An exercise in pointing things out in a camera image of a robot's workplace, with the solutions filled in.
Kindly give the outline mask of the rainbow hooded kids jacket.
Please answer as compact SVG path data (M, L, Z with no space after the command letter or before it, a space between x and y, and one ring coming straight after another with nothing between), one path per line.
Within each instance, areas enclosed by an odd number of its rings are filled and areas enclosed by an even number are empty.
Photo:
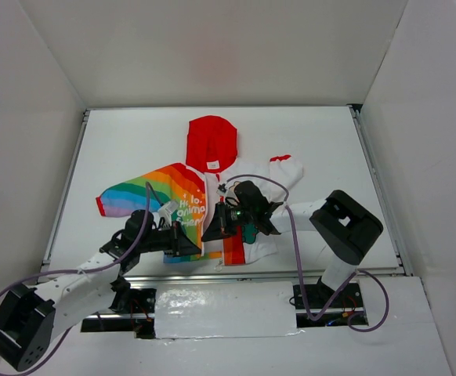
M265 164L241 159L237 155L237 129L222 117L208 115L189 123L185 162L111 186L96 198L96 204L103 217L119 218L144 208L157 212L168 201L176 201L172 220L199 245L215 204L222 199L217 192L219 184L233 190L248 179L269 201L281 201L284 191L302 177L302 163L290 154L272 157Z

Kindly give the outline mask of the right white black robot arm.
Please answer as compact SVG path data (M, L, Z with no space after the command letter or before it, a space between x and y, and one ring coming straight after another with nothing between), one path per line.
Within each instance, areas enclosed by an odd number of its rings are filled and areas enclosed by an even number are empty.
M342 190L334 190L329 196L312 202L289 205L284 197L271 201L251 181L252 175L232 187L218 185L222 197L215 204L211 222L201 240L233 239L237 230L254 229L263 236L291 233L293 241L298 233L314 231L322 237L334 255L319 279L318 297L326 306L336 306L346 296L343 286L356 274L366 254L383 232L383 225L365 207Z

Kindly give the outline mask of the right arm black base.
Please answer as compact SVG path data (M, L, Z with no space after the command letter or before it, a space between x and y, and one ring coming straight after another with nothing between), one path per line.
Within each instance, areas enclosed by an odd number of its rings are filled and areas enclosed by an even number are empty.
M332 292L319 284L306 284L305 293L309 308L318 312L322 310L332 296ZM298 284L293 286L293 296L289 299L289 302L297 310L305 310L301 288ZM360 293L360 286L357 283L346 286L329 305L329 309L339 309L340 311L353 311L363 307L364 301Z

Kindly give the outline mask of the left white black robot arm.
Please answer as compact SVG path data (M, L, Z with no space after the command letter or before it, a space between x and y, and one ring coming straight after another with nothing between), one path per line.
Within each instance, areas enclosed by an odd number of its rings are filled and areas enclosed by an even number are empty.
M131 293L124 275L149 252L199 255L201 243L189 238L180 222L160 227L151 212L134 211L124 228L77 268L35 286L20 282L6 292L0 304L0 357L16 371L29 371L53 339L87 316L126 310Z

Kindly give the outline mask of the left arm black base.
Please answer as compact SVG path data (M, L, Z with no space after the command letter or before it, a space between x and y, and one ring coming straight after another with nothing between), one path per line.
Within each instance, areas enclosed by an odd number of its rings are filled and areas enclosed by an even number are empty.
M154 288L131 288L117 295L109 308L118 315L117 319L110 320L111 330L132 332L138 339L154 339L156 292Z

